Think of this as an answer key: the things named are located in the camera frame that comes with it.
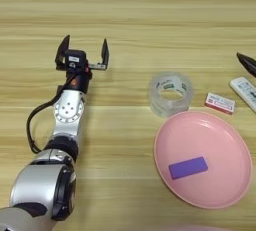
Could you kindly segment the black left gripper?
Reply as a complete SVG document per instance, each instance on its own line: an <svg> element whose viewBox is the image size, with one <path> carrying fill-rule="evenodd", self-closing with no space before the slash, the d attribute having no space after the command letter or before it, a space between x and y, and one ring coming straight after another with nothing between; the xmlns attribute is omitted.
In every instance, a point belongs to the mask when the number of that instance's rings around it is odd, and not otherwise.
<svg viewBox="0 0 256 231"><path fill-rule="evenodd" d="M70 36L67 35L60 43L55 57L56 64L63 62L65 51L69 48L69 41ZM84 67L67 67L65 69L66 82L64 85L59 85L57 87L57 92L61 93L64 90L76 90L86 94L88 91L89 82L92 79L92 71L105 71L107 69L106 65L108 65L109 61L109 49L106 39L103 41L101 57L102 63L86 64Z"/></svg>

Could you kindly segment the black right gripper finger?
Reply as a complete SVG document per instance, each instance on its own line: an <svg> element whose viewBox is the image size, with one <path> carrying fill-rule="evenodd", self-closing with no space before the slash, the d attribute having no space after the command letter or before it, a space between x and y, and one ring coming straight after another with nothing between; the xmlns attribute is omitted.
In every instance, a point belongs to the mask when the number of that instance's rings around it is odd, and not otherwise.
<svg viewBox="0 0 256 231"><path fill-rule="evenodd" d="M256 77L256 60L241 53L237 53L237 58L243 67L254 77Z"/></svg>

